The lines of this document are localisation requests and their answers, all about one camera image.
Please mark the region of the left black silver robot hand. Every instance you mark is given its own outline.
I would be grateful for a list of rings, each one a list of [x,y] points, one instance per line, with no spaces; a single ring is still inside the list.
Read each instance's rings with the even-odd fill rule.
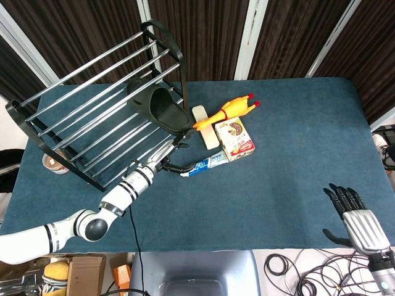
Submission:
[[[195,129],[190,128],[177,135],[175,139],[167,141],[148,158],[144,167],[149,168],[153,172],[153,175],[156,175],[161,170],[177,174],[191,171],[196,163],[187,166],[177,166],[170,163],[170,155],[178,149],[188,148],[189,144],[183,141],[188,140],[194,132]]]

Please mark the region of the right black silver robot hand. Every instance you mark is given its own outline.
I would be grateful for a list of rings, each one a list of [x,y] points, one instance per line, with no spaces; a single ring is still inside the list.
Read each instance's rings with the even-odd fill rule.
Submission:
[[[375,214],[365,206],[360,194],[352,188],[333,183],[323,189],[343,222],[347,238],[335,236],[329,229],[322,229],[333,243],[352,247],[365,256],[390,251],[390,241]]]

